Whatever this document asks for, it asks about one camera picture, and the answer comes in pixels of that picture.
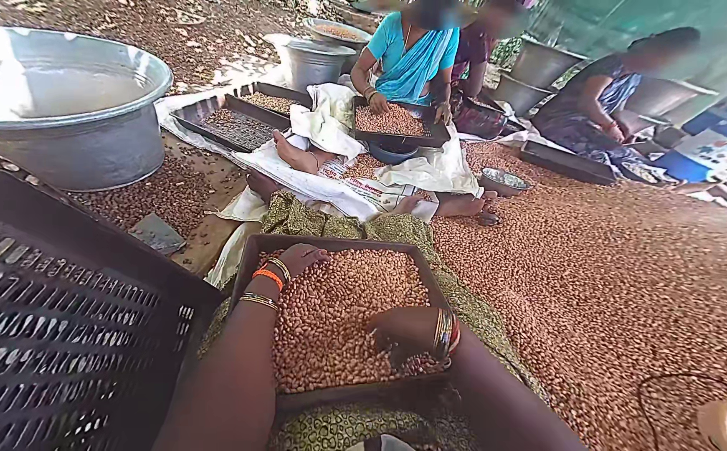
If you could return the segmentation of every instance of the hand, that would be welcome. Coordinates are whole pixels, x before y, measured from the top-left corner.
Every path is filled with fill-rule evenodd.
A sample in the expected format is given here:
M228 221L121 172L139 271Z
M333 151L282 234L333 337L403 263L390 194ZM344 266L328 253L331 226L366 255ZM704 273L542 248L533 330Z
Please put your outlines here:
M374 114L387 113L388 101L383 94L376 92L369 97L369 107Z
M367 330L375 331L378 349L391 350L391 366L398 367L412 355L433 353L436 323L436 307L396 307L373 316Z
M609 136L609 138L617 141L618 143L625 142L625 135L622 134L622 130L620 130L619 125L614 124L611 128L604 128L603 131Z
M316 261L327 260L329 260L327 251L310 244L295 244L280 255L280 261L288 268L291 278L302 274L305 268L313 265Z
M436 107L436 124L442 122L444 125L449 125L452 120L452 111L450 109L449 102L442 102Z
M622 142L627 141L631 138L630 136L630 128L628 128L628 125L622 122L621 120L617 121L617 126L619 127L619 131L622 132L622 136L625 137L625 140Z

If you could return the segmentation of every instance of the large metal basin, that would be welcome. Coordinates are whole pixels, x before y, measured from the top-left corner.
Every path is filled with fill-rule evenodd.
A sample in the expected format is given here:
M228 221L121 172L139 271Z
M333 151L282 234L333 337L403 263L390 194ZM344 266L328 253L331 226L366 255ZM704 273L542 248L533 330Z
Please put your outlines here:
M517 117L528 114L531 108L535 107L542 99L555 94L555 88L541 89L540 87L524 84L519 80L509 76L505 71L499 72L499 84L491 98L494 100L504 100L514 109Z
M152 102L171 82L134 46L0 27L0 156L62 190L129 185L163 163Z
M324 43L330 43L336 46L349 47L350 49L355 51L355 54L348 56L347 59L344 61L343 66L341 66L342 74L349 74L352 71L352 67L355 66L355 63L358 63L358 58L360 58L363 47L367 46L367 44L371 40L371 35L368 34L366 31L355 28L354 26L346 25L344 23L333 22L331 20L324 20L320 18L306 18L304 20L304 23L305 26L310 29L310 37L312 37L313 39ZM339 28L347 30L351 34L354 34L355 36L357 36L357 38L342 38L341 36L332 35L324 30L321 30L319 27L321 27L322 25L338 26Z
M663 117L697 96L717 96L717 91L685 81L644 77L625 108L647 117Z
M547 89L586 57L525 39L511 69L511 77L532 87Z
M285 67L286 81L292 89L308 92L312 84L338 83L341 67L355 51L345 46L318 43L283 34L264 36L274 46Z

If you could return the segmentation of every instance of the small bowl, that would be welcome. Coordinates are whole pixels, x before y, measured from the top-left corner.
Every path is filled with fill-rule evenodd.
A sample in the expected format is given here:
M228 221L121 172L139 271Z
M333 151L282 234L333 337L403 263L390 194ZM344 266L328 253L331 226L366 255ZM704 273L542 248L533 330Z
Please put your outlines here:
M417 153L417 146L398 146L395 149L394 146L383 146L379 143L369 141L369 154L387 165L398 165L405 160L415 157Z
M480 176L480 186L489 191L497 191L503 198L516 196L532 188L527 181L502 169L483 168L481 173L483 175Z

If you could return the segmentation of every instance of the bangle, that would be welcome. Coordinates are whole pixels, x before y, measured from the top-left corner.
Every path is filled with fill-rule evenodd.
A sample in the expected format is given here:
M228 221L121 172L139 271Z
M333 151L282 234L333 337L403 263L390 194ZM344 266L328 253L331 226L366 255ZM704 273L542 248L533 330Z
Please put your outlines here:
M264 275L264 276L268 277L269 279L272 279L274 282L277 283L277 288L280 291L282 291L282 281L280 280L280 278L278 277L277 274L275 274L269 270L265 270L265 269L261 268L252 274L252 279L258 277L259 275Z
M452 323L452 336L450 338L450 350L448 352L449 355L452 355L453 352L455 352L456 348L458 347L458 342L461 340L461 329L460 329L460 321L458 321L458 317L453 315L452 318L455 320L454 323Z
M449 357L452 331L455 328L456 316L447 309L438 309L436 321L436 342L434 351L439 362Z
M256 293L244 293L238 299L238 301L257 302L259 304L263 304L263 305L273 309L275 312L280 311L280 307L277 307L277 304L273 300L267 298L266 296L261 296Z
M282 272L282 277L286 278L286 280L283 281L286 283L286 285L291 282L291 273L288 272L288 266L286 266L285 263L275 257L269 257L266 262L271 263L272 265L275 265L280 269L280 272Z

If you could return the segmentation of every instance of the hair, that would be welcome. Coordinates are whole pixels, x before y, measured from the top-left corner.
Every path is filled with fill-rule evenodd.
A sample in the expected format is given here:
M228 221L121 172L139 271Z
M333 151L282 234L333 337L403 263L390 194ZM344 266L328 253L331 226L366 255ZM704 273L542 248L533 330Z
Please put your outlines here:
M657 35L633 41L628 51L688 51L700 43L700 31L693 26L682 26Z

